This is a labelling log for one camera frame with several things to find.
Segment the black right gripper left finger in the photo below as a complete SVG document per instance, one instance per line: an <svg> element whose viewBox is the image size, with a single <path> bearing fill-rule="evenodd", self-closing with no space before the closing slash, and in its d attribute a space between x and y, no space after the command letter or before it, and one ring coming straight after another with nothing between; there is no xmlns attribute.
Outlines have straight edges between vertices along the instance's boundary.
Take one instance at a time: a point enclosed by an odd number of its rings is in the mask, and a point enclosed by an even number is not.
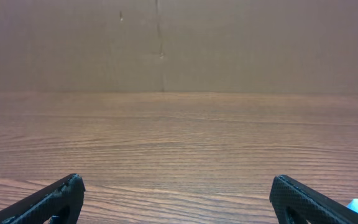
<svg viewBox="0 0 358 224"><path fill-rule="evenodd" d="M84 202L85 185L70 174L0 211L0 224L76 224Z"/></svg>

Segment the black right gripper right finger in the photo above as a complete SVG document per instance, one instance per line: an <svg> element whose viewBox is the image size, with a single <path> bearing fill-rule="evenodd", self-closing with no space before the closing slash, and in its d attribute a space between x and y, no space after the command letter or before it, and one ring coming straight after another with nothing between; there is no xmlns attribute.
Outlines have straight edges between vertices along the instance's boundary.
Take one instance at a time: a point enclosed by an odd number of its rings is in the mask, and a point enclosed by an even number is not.
<svg viewBox="0 0 358 224"><path fill-rule="evenodd" d="M358 224L358 213L287 175L273 179L269 196L279 224Z"/></svg>

